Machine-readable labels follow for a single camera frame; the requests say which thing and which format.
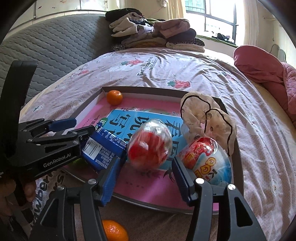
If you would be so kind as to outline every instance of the human hand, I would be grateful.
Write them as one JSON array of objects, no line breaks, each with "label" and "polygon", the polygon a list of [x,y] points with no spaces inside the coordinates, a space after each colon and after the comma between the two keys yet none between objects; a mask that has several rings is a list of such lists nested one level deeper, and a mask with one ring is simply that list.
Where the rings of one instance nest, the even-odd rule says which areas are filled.
[{"label": "human hand", "polygon": [[[1,180],[0,181],[0,214],[4,216],[11,216],[12,211],[8,206],[6,198],[8,195],[14,192],[16,187],[13,179]],[[32,202],[36,197],[36,181],[27,183],[23,186],[24,193],[28,202]]]}]

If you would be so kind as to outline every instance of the pink towel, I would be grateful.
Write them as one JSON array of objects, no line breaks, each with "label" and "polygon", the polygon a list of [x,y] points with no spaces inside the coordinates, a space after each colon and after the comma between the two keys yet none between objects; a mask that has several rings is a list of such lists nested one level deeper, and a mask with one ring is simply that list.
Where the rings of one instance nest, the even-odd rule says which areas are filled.
[{"label": "pink towel", "polygon": [[187,31],[190,28],[190,24],[186,19],[176,18],[164,22],[155,22],[153,27],[155,32],[160,32],[167,39]]},{"label": "pink towel", "polygon": [[256,46],[234,51],[234,65],[249,79],[261,83],[277,100],[296,127],[296,70]]}]

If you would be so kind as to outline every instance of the cabinet door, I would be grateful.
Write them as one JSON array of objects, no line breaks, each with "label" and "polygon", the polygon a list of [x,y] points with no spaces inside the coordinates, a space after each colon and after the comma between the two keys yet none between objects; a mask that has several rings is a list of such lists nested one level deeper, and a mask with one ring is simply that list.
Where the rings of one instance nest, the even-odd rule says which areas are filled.
[{"label": "cabinet door", "polygon": [[64,12],[70,10],[80,10],[79,0],[37,0],[36,17]]},{"label": "cabinet door", "polygon": [[107,0],[81,0],[81,9],[82,10],[98,10],[98,11],[107,11]]},{"label": "cabinet door", "polygon": [[15,28],[29,20],[32,20],[33,18],[34,18],[34,4],[16,20],[12,28]]}]

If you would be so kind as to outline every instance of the pink quilt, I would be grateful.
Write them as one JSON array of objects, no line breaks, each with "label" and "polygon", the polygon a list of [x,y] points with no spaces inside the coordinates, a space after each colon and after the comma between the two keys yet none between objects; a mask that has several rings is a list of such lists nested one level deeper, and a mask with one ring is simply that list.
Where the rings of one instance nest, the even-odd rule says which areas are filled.
[{"label": "pink quilt", "polygon": [[256,46],[234,51],[235,66],[249,79],[261,83],[277,100],[296,127],[296,69]]}]

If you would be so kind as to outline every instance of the window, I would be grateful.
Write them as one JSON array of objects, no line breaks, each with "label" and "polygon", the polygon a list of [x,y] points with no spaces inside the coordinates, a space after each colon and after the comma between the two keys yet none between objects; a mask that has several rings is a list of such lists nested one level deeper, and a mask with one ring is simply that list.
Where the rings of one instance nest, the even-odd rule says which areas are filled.
[{"label": "window", "polygon": [[237,12],[234,0],[185,0],[186,18],[197,34],[203,31],[229,35],[235,42]]}]

